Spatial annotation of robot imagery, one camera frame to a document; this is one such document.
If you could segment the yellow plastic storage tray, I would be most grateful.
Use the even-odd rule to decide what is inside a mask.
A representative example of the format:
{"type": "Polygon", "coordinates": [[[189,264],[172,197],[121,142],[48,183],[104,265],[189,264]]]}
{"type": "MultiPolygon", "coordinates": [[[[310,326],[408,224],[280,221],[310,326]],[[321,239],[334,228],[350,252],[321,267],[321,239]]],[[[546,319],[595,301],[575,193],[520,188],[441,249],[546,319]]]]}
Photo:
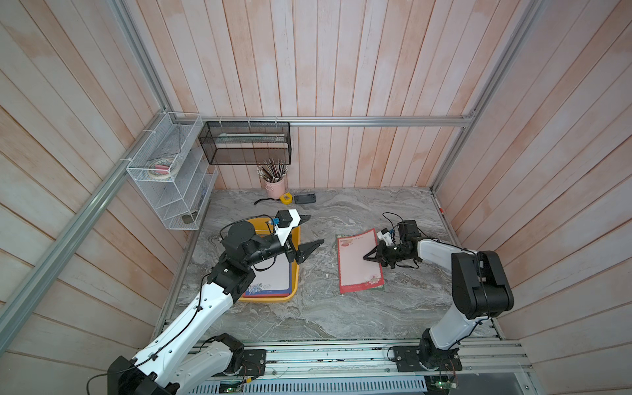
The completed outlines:
{"type": "Polygon", "coordinates": [[[298,284],[299,284],[299,268],[298,268],[298,264],[296,262],[292,262],[290,264],[291,264],[291,294],[289,294],[289,296],[263,297],[263,298],[246,298],[243,295],[243,296],[240,297],[240,301],[242,301],[242,302],[252,302],[252,303],[263,303],[263,304],[285,303],[287,301],[290,301],[294,297],[294,295],[296,294],[296,291],[298,289],[298,284]]]}

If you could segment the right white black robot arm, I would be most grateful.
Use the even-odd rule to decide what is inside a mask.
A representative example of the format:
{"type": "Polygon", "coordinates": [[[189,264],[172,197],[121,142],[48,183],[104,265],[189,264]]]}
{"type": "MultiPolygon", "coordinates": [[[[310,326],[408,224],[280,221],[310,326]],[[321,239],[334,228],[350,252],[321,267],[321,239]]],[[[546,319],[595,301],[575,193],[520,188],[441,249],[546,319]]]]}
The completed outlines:
{"type": "Polygon", "coordinates": [[[453,303],[437,324],[423,332],[416,351],[423,370],[440,370],[454,361],[462,340],[478,326],[513,309],[513,291],[496,252],[469,250],[431,238],[414,220],[399,222],[396,227],[398,242],[393,241],[391,230],[383,229],[377,235],[377,245],[363,260],[383,268],[411,260],[415,264],[434,263],[449,271],[453,303]]]}

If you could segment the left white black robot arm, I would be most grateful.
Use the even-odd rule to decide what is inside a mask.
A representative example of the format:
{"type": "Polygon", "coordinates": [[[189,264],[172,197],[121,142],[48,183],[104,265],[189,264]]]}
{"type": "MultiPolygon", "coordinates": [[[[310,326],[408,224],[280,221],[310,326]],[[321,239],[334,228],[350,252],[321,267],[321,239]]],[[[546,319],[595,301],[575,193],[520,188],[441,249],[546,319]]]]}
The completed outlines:
{"type": "Polygon", "coordinates": [[[190,356],[199,339],[248,290],[255,265],[285,256],[301,264],[322,240],[295,245],[294,229],[310,217],[296,209],[269,217],[268,233],[260,235],[250,220],[227,226],[224,252],[188,307],[134,357],[118,357],[103,373],[109,394],[187,394],[213,375],[229,372],[248,377],[243,366],[244,345],[227,333],[214,337],[209,350],[190,356]]]}

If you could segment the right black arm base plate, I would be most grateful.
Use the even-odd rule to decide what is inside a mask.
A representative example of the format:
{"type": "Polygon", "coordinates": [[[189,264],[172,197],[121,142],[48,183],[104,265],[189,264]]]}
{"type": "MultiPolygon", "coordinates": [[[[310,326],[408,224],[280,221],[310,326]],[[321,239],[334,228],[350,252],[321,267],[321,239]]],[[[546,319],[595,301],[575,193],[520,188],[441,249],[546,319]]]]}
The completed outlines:
{"type": "Polygon", "coordinates": [[[394,362],[400,373],[452,372],[462,370],[462,362],[456,350],[439,350],[432,345],[396,346],[388,350],[388,359],[394,362]]]}

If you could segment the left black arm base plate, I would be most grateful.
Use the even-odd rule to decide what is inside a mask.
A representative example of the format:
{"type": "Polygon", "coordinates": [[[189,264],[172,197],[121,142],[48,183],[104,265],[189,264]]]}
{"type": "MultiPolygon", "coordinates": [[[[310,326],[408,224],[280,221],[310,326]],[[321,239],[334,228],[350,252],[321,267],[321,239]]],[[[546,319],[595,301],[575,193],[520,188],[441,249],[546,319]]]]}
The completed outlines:
{"type": "Polygon", "coordinates": [[[229,367],[213,378],[257,378],[265,374],[267,351],[263,349],[245,350],[238,363],[230,363],[229,367]]]}

